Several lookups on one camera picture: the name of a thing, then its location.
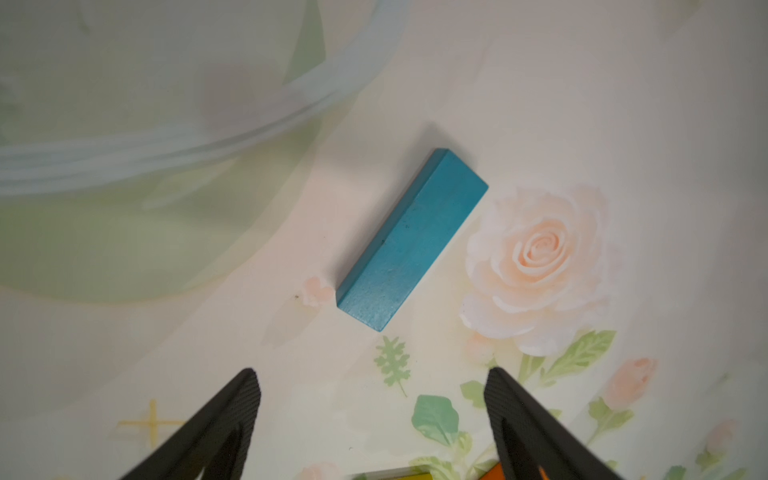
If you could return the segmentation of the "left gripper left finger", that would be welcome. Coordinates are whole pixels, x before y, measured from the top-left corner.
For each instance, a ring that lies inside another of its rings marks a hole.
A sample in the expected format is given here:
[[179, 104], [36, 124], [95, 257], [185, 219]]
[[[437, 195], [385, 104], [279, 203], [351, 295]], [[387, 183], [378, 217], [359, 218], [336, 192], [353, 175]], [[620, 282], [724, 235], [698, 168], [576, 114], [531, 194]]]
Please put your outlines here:
[[257, 374], [245, 368], [123, 479], [240, 479], [260, 401]]

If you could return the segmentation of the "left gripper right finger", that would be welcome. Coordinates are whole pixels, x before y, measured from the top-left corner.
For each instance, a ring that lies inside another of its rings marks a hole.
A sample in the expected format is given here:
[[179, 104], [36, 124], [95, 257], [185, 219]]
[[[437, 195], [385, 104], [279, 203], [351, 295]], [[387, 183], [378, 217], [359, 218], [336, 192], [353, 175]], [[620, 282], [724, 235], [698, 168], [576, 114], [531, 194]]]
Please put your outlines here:
[[483, 395], [506, 479], [620, 479], [504, 369], [489, 370]]

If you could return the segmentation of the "teal block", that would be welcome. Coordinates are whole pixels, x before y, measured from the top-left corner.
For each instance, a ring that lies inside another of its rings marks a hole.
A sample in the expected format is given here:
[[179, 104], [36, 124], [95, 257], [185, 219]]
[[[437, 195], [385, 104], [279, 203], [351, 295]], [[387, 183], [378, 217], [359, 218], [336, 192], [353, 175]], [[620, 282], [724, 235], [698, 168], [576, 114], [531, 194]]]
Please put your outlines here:
[[434, 150], [341, 282], [337, 307], [383, 331], [487, 190], [454, 152]]

